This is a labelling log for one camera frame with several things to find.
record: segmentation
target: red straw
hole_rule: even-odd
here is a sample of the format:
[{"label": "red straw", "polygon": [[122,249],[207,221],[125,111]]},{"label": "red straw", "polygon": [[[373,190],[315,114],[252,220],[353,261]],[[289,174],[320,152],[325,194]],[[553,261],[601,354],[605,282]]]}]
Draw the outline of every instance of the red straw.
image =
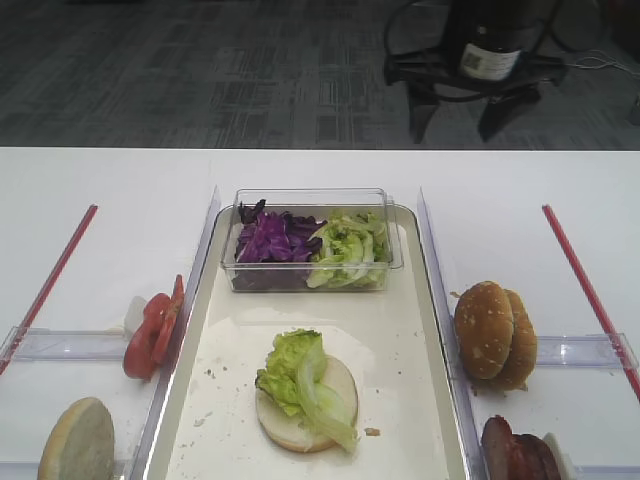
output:
[{"label": "red straw", "polygon": [[[616,329],[613,326],[613,322],[611,322],[609,315],[607,315],[607,312],[602,306],[602,303],[600,303],[600,299],[598,298],[593,285],[591,285],[589,277],[587,277],[587,274],[582,268],[582,265],[578,260],[578,256],[576,255],[576,252],[573,251],[573,248],[569,243],[569,239],[564,234],[564,231],[560,226],[560,222],[558,222],[558,219],[553,213],[551,206],[544,205],[542,207],[542,211],[547,217],[547,220],[549,221],[549,224],[553,229],[553,233],[556,234],[556,238],[558,239],[558,242],[560,242],[560,246],[562,247],[562,250],[567,257],[567,260],[569,260],[571,268],[573,268],[573,272],[576,274],[576,277],[578,277],[578,281],[580,282],[582,290],[584,290],[584,293],[587,296],[589,303],[591,304],[591,308],[593,308],[596,317],[598,317],[598,320],[600,320],[602,330],[604,330],[604,333],[613,337],[613,347],[616,350],[618,356],[620,356],[620,358],[623,360],[623,365],[631,365],[631,361],[629,360],[626,349],[618,341],[618,332],[616,332]],[[638,371],[635,368],[625,367],[624,373],[627,375],[627,379],[631,384],[631,388],[633,388],[633,391],[636,393],[636,397],[638,397],[638,400],[640,401],[640,378],[638,377]]]},{"label": "red straw", "polygon": [[33,320],[36,318],[36,315],[38,315],[38,312],[42,308],[42,305],[44,305],[44,302],[49,296],[49,293],[51,292],[51,289],[55,285],[56,280],[58,280],[60,273],[62,273],[62,269],[67,264],[69,257],[71,257],[71,254],[73,253],[76,246],[80,242],[82,235],[84,235],[84,232],[87,230],[87,227],[91,223],[91,220],[93,219],[93,216],[96,214],[97,210],[98,210],[97,205],[89,206],[89,208],[87,209],[87,212],[84,214],[84,217],[82,217],[80,224],[78,224],[76,231],[73,233],[73,236],[69,240],[69,243],[67,243],[67,246],[62,251],[62,255],[60,255],[60,258],[54,265],[53,270],[51,270],[49,277],[47,277],[47,280],[44,282],[44,285],[42,285],[40,292],[38,292],[38,295],[36,296],[35,300],[31,304],[31,307],[29,307],[29,311],[27,311],[27,314],[22,320],[22,323],[20,323],[20,326],[18,327],[18,331],[13,339],[13,342],[9,347],[9,352],[7,354],[7,357],[0,361],[0,375],[2,375],[2,373],[5,371],[5,369],[11,362],[11,357],[13,357],[13,354],[18,349],[18,346],[20,346],[22,339],[29,331],[29,327],[31,327],[31,324],[33,323]]}]

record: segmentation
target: black stand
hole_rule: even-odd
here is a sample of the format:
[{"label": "black stand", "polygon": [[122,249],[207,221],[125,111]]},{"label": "black stand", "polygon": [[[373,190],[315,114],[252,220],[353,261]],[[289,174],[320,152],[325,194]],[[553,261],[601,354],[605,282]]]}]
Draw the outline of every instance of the black stand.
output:
[{"label": "black stand", "polygon": [[530,57],[523,57],[507,80],[473,80],[451,71],[446,61],[446,52],[441,46],[389,55],[384,64],[387,85],[406,82],[409,128],[416,143],[422,141],[431,118],[440,106],[440,100],[436,95],[437,85],[477,92],[480,94],[478,98],[489,98],[478,125],[482,139],[487,141],[510,121],[531,110],[540,101],[539,82],[550,81],[559,85],[566,72],[567,67],[561,59],[531,54]]}]

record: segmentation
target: tomato slice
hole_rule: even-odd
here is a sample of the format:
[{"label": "tomato slice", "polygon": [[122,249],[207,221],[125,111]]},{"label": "tomato slice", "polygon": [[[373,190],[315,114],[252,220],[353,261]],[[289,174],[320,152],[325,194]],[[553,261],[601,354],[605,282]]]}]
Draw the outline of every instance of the tomato slice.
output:
[{"label": "tomato slice", "polygon": [[147,305],[144,307],[142,313],[146,317],[147,315],[157,315],[159,313],[163,313],[171,303],[171,299],[169,295],[166,293],[159,293],[155,297],[153,297]]},{"label": "tomato slice", "polygon": [[173,286],[173,295],[171,295],[171,303],[167,308],[164,316],[164,322],[158,335],[158,340],[153,347],[151,357],[153,361],[158,365],[162,365],[167,356],[167,348],[169,347],[169,341],[171,340],[171,334],[173,328],[176,325],[176,319],[178,318],[178,312],[184,302],[184,287],[182,285],[182,275],[176,277],[175,284]]},{"label": "tomato slice", "polygon": [[133,334],[122,361],[122,368],[128,377],[151,380],[157,367],[151,356],[156,335],[144,324]]}]

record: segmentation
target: sesame seed bun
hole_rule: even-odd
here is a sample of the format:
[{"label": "sesame seed bun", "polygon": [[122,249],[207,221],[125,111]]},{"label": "sesame seed bun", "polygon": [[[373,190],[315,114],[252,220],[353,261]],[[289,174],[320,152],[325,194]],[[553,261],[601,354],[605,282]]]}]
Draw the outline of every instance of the sesame seed bun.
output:
[{"label": "sesame seed bun", "polygon": [[495,377],[507,361],[513,337],[505,291],[494,282],[474,285],[460,296],[453,321],[467,372],[481,380]]},{"label": "sesame seed bun", "polygon": [[511,290],[505,292],[514,321],[511,352],[500,373],[489,380],[489,385],[500,390],[515,390],[524,386],[536,366],[538,338],[520,296]]}]

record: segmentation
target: red cabbage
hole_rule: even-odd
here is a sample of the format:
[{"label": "red cabbage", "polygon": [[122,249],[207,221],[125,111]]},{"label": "red cabbage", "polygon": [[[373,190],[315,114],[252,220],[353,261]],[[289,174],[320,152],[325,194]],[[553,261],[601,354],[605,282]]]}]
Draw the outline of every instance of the red cabbage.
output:
[{"label": "red cabbage", "polygon": [[312,254],[322,248],[322,240],[309,240],[326,221],[317,222],[312,216],[294,217],[289,212],[265,213],[265,200],[255,207],[238,208],[242,231],[236,246],[239,263],[308,262]]},{"label": "red cabbage", "polygon": [[[314,217],[295,217],[289,212],[264,212],[265,201],[254,207],[238,207],[242,231],[238,236],[235,259],[239,263],[310,261],[322,248],[321,238],[311,235],[326,221]],[[308,270],[240,270],[233,279],[237,290],[290,290],[307,288]]]}]

